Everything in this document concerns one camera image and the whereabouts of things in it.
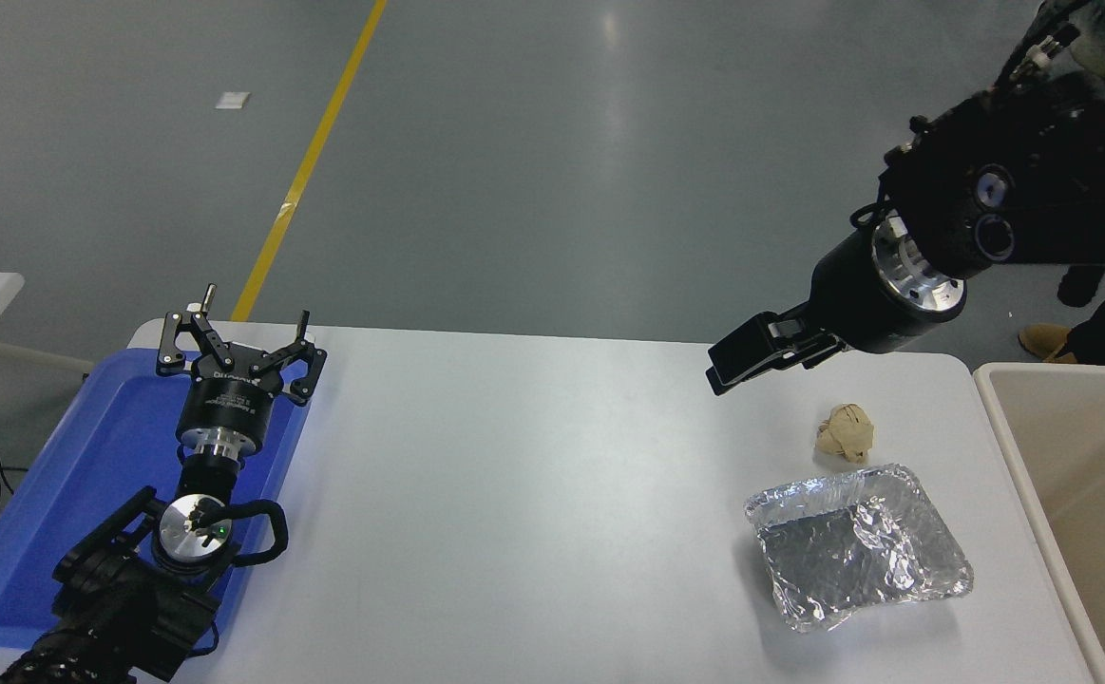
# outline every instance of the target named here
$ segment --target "aluminum foil tray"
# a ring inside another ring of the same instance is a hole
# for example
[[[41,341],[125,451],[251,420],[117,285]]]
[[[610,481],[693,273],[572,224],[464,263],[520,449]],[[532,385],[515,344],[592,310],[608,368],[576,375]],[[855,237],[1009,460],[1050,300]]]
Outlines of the aluminum foil tray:
[[[772,598],[798,632],[861,607],[964,597],[974,570],[912,471],[884,464],[756,494]]]

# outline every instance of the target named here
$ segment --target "brown boot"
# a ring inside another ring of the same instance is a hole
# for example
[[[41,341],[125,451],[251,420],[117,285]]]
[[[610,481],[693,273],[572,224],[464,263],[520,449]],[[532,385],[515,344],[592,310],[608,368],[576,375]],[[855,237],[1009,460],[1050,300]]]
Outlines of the brown boot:
[[[1038,323],[1025,326],[1017,334],[1017,341],[1025,348],[1030,355],[1038,356],[1048,364],[1078,364],[1076,356],[1072,351],[1060,355],[1063,346],[1067,343],[1067,334],[1071,328],[1052,323]]]
[[[1063,325],[1038,323],[1022,328],[1017,334],[1017,341],[1030,355],[1038,356],[1038,358],[1044,361],[1066,345],[1067,334],[1070,333],[1072,333],[1072,329]]]

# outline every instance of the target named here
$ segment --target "gray floor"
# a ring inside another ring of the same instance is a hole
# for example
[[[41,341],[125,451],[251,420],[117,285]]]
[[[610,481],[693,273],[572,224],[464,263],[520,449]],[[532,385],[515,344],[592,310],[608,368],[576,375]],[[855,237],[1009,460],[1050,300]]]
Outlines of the gray floor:
[[[392,0],[253,319],[716,341],[807,297],[1034,6]],[[0,3],[1,341],[95,360],[207,281],[230,315],[369,7]],[[1020,325],[1087,314],[1060,273],[980,276],[914,349],[1025,360]],[[14,462],[77,386],[0,362]]]

